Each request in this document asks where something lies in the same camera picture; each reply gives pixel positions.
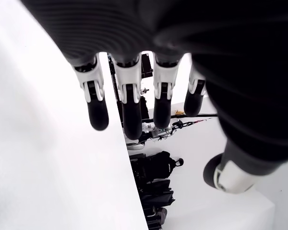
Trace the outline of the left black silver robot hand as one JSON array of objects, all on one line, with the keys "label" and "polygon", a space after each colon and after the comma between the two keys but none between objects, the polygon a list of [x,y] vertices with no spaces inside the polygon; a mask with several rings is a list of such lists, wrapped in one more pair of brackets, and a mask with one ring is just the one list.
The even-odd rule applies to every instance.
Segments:
[{"label": "left black silver robot hand", "polygon": [[108,126],[98,54],[112,56],[130,139],[142,133],[141,52],[154,55],[156,127],[166,128],[182,56],[192,56],[184,112],[203,96],[227,136],[204,181],[239,194],[288,162],[288,0],[25,0],[73,67],[91,126]]}]

